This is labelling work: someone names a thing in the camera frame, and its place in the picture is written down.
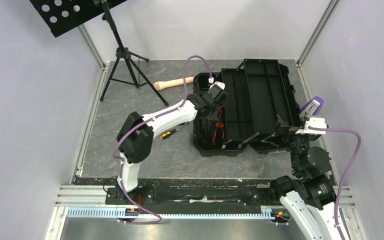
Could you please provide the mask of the orange black combination pliers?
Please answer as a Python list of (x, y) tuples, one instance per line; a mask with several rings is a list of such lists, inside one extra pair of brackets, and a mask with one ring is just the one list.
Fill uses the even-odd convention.
[(221, 108), (218, 112), (212, 135), (212, 145), (214, 148), (221, 148), (226, 141), (226, 128), (222, 116), (223, 109)]

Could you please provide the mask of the black plastic toolbox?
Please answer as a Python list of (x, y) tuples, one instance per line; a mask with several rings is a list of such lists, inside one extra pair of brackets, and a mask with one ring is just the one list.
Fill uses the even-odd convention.
[(236, 68), (214, 73), (225, 83), (228, 102), (222, 108), (225, 143), (214, 148), (212, 136), (217, 120), (205, 118), (193, 122), (192, 145), (203, 157), (235, 157), (247, 147), (259, 154), (286, 150), (289, 134), (275, 134), (276, 115), (300, 126), (300, 106), (289, 68), (275, 59), (244, 59)]

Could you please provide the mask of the yellow black screwdriver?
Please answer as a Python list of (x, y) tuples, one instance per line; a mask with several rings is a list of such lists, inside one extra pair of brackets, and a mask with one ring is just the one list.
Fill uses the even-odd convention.
[(171, 130), (168, 130), (168, 131), (164, 132), (163, 134), (161, 134), (160, 135), (160, 139), (161, 140), (165, 140), (165, 139), (169, 138), (170, 136), (172, 136), (173, 134), (177, 133), (180, 129), (184, 128), (185, 126), (187, 126), (189, 124), (190, 124), (189, 122), (181, 123), (178, 127), (173, 128)]

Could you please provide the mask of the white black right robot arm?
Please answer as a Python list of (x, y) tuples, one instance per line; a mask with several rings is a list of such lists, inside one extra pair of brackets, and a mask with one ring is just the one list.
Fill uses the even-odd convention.
[(290, 160), (294, 178), (281, 176), (269, 184), (269, 199), (282, 204), (308, 240), (348, 240), (339, 213), (339, 190), (326, 175), (332, 170), (329, 153), (309, 142), (326, 134), (322, 117), (305, 117), (290, 128)]

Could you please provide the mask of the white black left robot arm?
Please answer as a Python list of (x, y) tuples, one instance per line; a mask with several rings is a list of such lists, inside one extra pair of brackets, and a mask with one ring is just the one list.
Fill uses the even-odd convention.
[(120, 160), (117, 197), (124, 204), (132, 204), (136, 200), (141, 162), (150, 155), (156, 137), (196, 118), (215, 120), (228, 99), (228, 93), (214, 85), (207, 91), (189, 94), (163, 110), (143, 115), (136, 111), (130, 113), (118, 133), (113, 152), (113, 157)]

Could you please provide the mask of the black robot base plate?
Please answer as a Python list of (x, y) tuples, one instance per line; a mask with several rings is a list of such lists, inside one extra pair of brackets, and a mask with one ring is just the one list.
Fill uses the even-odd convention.
[(162, 214), (257, 214), (282, 208), (270, 179), (140, 178), (128, 193), (142, 207)]

